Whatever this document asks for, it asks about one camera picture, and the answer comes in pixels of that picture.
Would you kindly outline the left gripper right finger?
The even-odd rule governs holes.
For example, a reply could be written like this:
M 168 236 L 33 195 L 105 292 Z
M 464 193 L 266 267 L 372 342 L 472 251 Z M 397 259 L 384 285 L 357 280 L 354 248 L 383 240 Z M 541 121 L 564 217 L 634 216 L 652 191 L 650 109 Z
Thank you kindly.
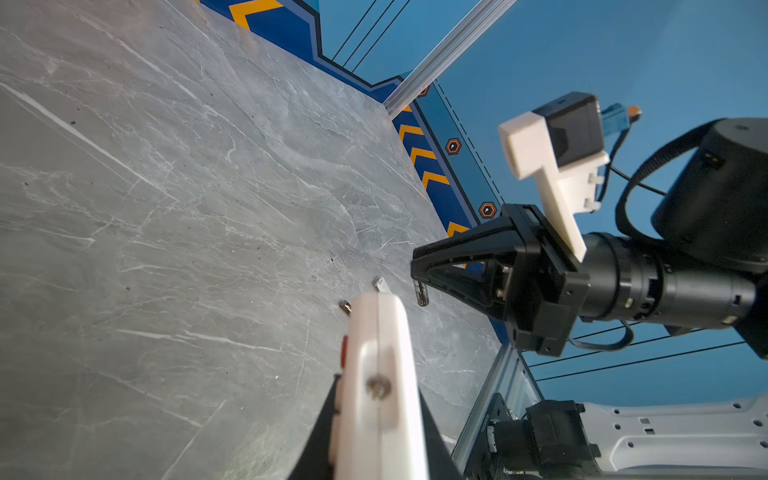
M 430 480 L 463 480 L 422 394 L 419 394 Z

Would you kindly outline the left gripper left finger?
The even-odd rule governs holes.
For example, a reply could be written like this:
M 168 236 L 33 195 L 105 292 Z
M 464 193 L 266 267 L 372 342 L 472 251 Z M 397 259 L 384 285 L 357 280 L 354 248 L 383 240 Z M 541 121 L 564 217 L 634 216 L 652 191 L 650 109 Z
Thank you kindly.
M 340 379 L 339 374 L 334 376 L 317 421 L 296 465 L 287 477 L 288 480 L 330 480 L 333 478 L 333 466 L 329 461 L 329 446 L 332 422 L 336 414 L 336 389 Z

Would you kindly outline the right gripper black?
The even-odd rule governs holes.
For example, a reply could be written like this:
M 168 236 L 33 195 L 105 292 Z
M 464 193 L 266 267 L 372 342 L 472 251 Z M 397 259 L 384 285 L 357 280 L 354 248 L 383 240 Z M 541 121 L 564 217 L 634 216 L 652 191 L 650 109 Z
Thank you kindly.
M 587 252 L 578 261 L 536 207 L 506 204 L 502 214 L 417 247 L 410 273 L 488 317 L 502 321 L 505 314 L 517 349 L 559 357 L 577 320 L 658 324 L 672 336 L 734 328 L 757 347 L 757 276 L 607 233 L 584 235 Z M 472 262 L 514 259 L 524 239 L 535 241 L 538 256 L 528 270 L 512 268 L 518 290 L 505 313 L 505 267 Z

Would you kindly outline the white remote control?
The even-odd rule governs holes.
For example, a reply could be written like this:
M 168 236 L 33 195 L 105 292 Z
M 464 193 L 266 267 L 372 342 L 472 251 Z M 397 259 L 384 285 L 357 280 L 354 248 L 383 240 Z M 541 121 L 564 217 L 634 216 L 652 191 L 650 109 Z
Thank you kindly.
M 335 479 L 428 479 L 406 310 L 391 293 L 351 302 L 328 460 Z

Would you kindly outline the white battery cover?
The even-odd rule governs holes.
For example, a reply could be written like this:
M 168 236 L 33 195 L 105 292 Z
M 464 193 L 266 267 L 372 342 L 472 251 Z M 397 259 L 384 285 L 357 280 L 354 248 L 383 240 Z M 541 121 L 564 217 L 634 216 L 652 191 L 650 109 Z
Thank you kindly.
M 391 293 L 391 289 L 389 288 L 389 285 L 387 284 L 386 280 L 383 277 L 377 277 L 374 282 L 373 286 L 376 291 L 380 293 Z

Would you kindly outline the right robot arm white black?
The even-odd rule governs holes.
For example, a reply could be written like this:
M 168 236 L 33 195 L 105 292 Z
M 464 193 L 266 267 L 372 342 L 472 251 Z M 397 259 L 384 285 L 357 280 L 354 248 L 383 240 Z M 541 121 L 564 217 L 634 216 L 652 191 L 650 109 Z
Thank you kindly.
M 557 357 L 576 320 L 662 325 L 679 336 L 734 329 L 767 354 L 767 122 L 723 118 L 667 143 L 628 188 L 691 158 L 637 230 L 624 201 L 618 235 L 584 236 L 578 256 L 552 214 L 507 205 L 501 216 L 413 253 L 419 295 L 440 290 L 506 322 L 512 344 Z M 767 399 L 631 409 L 542 400 L 520 418 L 493 394 L 464 473 L 474 479 L 584 479 L 643 473 L 767 474 Z

